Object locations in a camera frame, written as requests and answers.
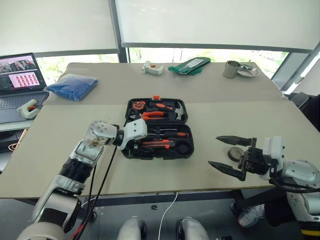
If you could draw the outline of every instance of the open tool case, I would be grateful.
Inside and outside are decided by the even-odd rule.
[[[180,99],[133,98],[129,100],[125,117],[128,122],[142,118],[148,136],[131,140],[122,150],[128,159],[164,160],[188,158],[194,152],[194,141],[185,103]]]

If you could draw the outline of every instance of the laptop keyboard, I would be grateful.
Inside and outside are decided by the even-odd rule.
[[[47,94],[35,94],[0,98],[0,110],[3,109],[16,109],[21,105],[29,102],[31,99],[36,99],[36,105],[41,105],[47,97]]]

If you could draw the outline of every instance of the green cloth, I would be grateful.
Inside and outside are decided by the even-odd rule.
[[[188,67],[186,66],[188,63],[190,63],[191,61],[195,60],[195,59],[200,59],[203,60],[202,62],[200,62],[198,65],[194,66],[194,67]],[[203,57],[203,56],[198,56],[195,58],[192,58],[188,61],[185,61],[181,64],[179,64],[178,66],[169,66],[168,69],[170,72],[174,72],[177,74],[182,74],[182,75],[196,75],[198,73],[202,72],[202,67],[208,63],[210,63],[210,58],[209,57]]]

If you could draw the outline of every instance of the laptop screen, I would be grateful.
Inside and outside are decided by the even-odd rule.
[[[0,56],[0,96],[41,91],[46,86],[32,53]]]

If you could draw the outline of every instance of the metal cup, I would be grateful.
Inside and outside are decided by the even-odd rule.
[[[223,76],[227,79],[233,79],[241,67],[241,64],[237,61],[227,61],[225,63],[225,68],[223,72]]]

